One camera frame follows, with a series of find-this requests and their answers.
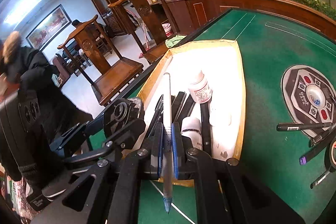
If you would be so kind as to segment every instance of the black tape roll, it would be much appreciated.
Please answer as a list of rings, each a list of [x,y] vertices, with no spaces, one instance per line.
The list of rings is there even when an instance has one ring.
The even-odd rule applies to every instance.
[[[329,147],[325,150],[325,167],[330,168],[330,172],[336,171],[336,138],[332,140]]]

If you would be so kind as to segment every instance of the black jacket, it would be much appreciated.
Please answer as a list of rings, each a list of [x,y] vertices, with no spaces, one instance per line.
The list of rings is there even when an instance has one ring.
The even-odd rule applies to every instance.
[[[8,82],[19,80],[20,89],[36,91],[43,128],[51,143],[56,133],[68,129],[76,106],[53,83],[51,77],[55,67],[42,52],[17,47],[10,55],[8,63],[1,60],[0,73],[6,73]]]

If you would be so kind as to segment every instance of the silver bolt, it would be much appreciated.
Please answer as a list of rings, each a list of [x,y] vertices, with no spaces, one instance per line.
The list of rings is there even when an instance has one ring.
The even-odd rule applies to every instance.
[[[229,165],[231,165],[231,166],[236,166],[236,165],[238,165],[239,160],[237,160],[237,159],[235,159],[235,158],[229,158],[229,159],[227,160],[227,163],[228,163]]]
[[[109,163],[109,161],[106,160],[106,159],[102,159],[102,160],[99,160],[97,162],[97,164],[98,164],[99,167],[104,167],[104,166],[108,165],[108,163]]]
[[[145,156],[145,155],[147,155],[147,153],[148,153],[148,150],[145,149],[145,148],[140,148],[140,149],[138,150],[138,155],[139,155],[139,156]]]
[[[189,155],[196,155],[198,153],[198,149],[197,148],[189,148],[187,150]]]

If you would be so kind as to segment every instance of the framed painting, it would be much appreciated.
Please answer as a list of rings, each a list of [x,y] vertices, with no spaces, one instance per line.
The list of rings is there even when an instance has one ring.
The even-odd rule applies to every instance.
[[[26,39],[31,47],[42,50],[69,24],[71,20],[60,4],[28,34]]]

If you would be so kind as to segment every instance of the fluorescent light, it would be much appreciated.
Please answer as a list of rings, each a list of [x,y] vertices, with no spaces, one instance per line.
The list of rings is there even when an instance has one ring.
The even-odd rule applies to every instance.
[[[20,23],[39,2],[40,0],[21,0],[14,11],[6,17],[5,23],[10,25]]]

